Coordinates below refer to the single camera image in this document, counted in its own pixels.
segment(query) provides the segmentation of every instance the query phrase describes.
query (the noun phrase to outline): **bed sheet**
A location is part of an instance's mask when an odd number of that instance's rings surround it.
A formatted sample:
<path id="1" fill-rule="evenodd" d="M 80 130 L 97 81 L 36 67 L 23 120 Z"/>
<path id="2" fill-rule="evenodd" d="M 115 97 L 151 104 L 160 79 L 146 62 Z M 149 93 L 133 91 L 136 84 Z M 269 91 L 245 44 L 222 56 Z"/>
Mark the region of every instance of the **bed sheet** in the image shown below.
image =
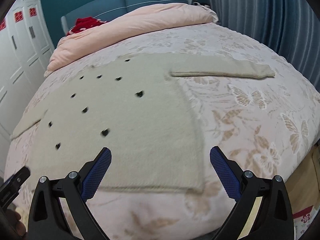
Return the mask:
<path id="1" fill-rule="evenodd" d="M 143 34 L 83 57 L 52 73 L 25 112 L 78 71 L 140 52 L 245 59 L 270 65 L 276 76 L 264 80 L 177 78 L 192 102 L 205 138 L 204 192 L 156 194 L 98 190 L 87 204 L 111 239 L 186 240 L 220 227 L 235 202 L 228 198 L 210 164 L 209 151 L 215 145 L 242 169 L 250 169 L 265 178 L 279 174 L 287 180 L 319 139 L 320 94 L 310 82 L 265 45 L 213 23 Z M 36 131 L 37 124 L 12 141 L 5 178 L 27 162 Z M 31 199 L 32 192 L 23 185 L 15 204 L 28 210 Z M 68 211 L 66 217 L 76 232 Z"/>

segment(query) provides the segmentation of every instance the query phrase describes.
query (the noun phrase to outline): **hand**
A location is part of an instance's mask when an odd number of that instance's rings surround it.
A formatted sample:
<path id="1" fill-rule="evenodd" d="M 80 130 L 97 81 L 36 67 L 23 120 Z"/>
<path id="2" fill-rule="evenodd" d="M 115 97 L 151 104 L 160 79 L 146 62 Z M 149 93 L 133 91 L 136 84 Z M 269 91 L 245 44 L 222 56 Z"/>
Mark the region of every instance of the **hand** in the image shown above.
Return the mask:
<path id="1" fill-rule="evenodd" d="M 26 227 L 24 226 L 24 224 L 20 221 L 21 216 L 19 215 L 19 213 L 12 211 L 11 209 L 7 209 L 7 211 L 5 212 L 5 215 L 7 216 L 7 218 L 10 220 L 16 219 L 18 220 L 18 222 L 15 224 L 15 229 L 18 233 L 19 236 L 23 237 L 23 240 L 27 239 L 27 234 L 26 234 Z"/>

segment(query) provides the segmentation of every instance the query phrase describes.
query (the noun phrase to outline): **curtain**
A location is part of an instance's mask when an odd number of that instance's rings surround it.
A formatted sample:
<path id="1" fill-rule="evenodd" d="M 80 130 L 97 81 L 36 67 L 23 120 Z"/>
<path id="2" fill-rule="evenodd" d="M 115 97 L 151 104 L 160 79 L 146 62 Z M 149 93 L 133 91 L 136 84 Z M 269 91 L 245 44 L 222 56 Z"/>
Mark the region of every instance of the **curtain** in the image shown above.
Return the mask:
<path id="1" fill-rule="evenodd" d="M 320 92 L 320 21 L 306 0 L 210 0 L 221 25 L 286 58 Z"/>

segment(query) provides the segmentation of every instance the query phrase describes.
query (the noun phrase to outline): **red cloth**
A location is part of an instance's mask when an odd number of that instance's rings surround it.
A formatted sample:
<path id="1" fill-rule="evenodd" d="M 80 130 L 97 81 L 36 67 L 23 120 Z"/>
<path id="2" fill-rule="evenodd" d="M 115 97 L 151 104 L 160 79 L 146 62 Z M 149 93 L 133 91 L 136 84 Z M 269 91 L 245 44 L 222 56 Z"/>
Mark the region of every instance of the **red cloth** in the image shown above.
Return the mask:
<path id="1" fill-rule="evenodd" d="M 86 29 L 90 29 L 90 28 L 93 28 L 95 26 L 100 26 L 100 25 L 102 25 L 104 23 L 107 23 L 107 22 L 104 22 L 104 21 L 102 21 L 100 19 L 95 19 L 95 18 L 92 18 L 92 17 L 77 19 L 76 20 L 76 25 L 70 31 L 68 31 L 67 36 L 71 35 L 73 33 L 82 32 L 82 31 L 84 31 Z"/>

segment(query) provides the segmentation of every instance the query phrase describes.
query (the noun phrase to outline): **red paper decoration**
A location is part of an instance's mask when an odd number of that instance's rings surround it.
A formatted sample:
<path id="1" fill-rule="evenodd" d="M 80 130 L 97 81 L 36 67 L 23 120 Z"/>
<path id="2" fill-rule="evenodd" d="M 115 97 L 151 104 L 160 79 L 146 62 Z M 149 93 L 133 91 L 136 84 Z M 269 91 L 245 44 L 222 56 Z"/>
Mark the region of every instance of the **red paper decoration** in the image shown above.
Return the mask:
<path id="1" fill-rule="evenodd" d="M 37 10 L 36 10 L 36 8 L 30 8 L 30 9 L 29 9 L 29 14 L 30 14 L 30 17 L 32 17 L 32 16 L 37 16 Z"/>
<path id="2" fill-rule="evenodd" d="M 16 23 L 23 20 L 23 13 L 22 13 L 22 11 L 16 12 L 16 13 L 14 14 L 14 20 L 15 20 Z"/>
<path id="3" fill-rule="evenodd" d="M 0 31 L 6 27 L 5 20 L 3 20 L 0 24 Z"/>

